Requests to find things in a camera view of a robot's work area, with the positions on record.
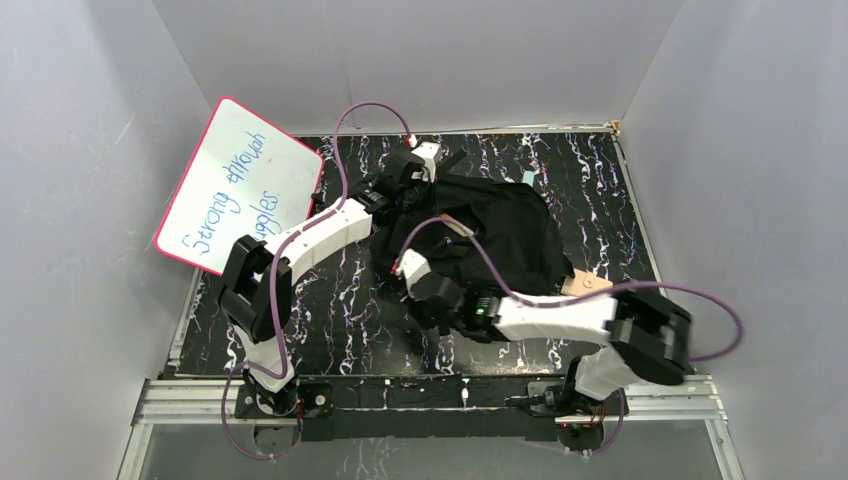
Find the beige glue stick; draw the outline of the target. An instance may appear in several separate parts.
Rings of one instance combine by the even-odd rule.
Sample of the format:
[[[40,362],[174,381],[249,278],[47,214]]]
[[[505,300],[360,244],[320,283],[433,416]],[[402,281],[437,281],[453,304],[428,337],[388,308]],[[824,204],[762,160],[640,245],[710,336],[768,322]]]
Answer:
[[[469,229],[467,226],[454,219],[453,217],[443,214],[440,216],[440,219],[443,223],[445,223],[451,230],[456,232],[458,235],[463,237],[469,237],[474,235],[474,231]]]

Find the black student backpack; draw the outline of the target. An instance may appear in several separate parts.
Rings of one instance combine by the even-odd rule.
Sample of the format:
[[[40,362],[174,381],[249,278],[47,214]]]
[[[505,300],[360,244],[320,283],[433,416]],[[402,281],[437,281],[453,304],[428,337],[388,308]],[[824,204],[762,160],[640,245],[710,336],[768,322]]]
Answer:
[[[514,292],[559,294],[574,267],[543,198],[524,183],[453,173],[465,155],[460,150],[437,166],[428,206],[411,207],[370,238],[373,269],[387,272],[408,245],[433,271],[469,288],[497,290],[489,270],[494,266]],[[458,235],[442,222],[443,214],[474,235]]]

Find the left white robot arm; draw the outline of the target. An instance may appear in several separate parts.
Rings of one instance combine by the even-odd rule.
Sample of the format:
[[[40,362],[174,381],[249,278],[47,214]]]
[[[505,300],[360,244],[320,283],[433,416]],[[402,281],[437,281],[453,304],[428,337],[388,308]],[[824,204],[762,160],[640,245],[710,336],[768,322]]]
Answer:
[[[283,327],[300,277],[328,256],[394,224],[422,204],[436,180],[440,145],[424,142],[390,153],[382,171],[274,244],[249,235],[232,247],[217,294],[218,305],[245,349],[246,380],[275,416],[294,411],[299,391]]]

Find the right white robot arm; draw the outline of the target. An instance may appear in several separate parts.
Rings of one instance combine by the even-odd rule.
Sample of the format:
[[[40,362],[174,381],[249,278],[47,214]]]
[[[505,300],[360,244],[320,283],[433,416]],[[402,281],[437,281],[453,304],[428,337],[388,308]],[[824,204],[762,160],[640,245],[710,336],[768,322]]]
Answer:
[[[425,329],[452,331],[478,343],[575,340],[598,346],[572,361],[565,405],[590,413],[614,391],[639,381],[677,386],[689,366],[691,314],[652,289],[619,285],[580,300],[500,295],[463,288],[435,273],[404,280],[411,315]]]

